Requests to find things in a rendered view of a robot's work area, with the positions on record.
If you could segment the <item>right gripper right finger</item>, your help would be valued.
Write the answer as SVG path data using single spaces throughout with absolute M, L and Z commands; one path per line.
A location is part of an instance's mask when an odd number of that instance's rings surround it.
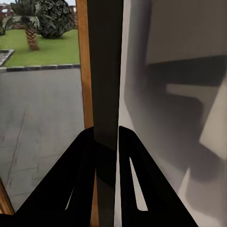
M 198 227 L 137 134 L 120 126 L 118 141 L 122 227 Z M 148 211 L 137 208 L 130 158 Z

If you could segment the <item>poster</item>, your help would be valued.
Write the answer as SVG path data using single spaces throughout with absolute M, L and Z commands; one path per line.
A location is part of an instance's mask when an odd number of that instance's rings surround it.
M 123 0 L 87 0 L 99 227 L 114 227 Z

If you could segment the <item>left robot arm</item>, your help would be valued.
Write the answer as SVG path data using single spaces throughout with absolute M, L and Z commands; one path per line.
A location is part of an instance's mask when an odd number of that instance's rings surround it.
M 0 214 L 0 227 L 5 227 L 8 222 L 12 219 L 13 215 Z

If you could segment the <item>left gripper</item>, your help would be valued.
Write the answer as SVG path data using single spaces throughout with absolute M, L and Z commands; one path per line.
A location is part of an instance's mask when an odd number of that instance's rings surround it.
M 4 214 L 4 215 L 5 215 L 5 221 L 2 227 L 5 227 L 13 217 L 13 215 L 9 215 L 9 214 Z

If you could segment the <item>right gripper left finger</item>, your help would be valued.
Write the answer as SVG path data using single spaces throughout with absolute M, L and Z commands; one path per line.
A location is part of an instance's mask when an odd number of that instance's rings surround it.
M 90 227 L 94 127 L 83 130 L 5 227 Z

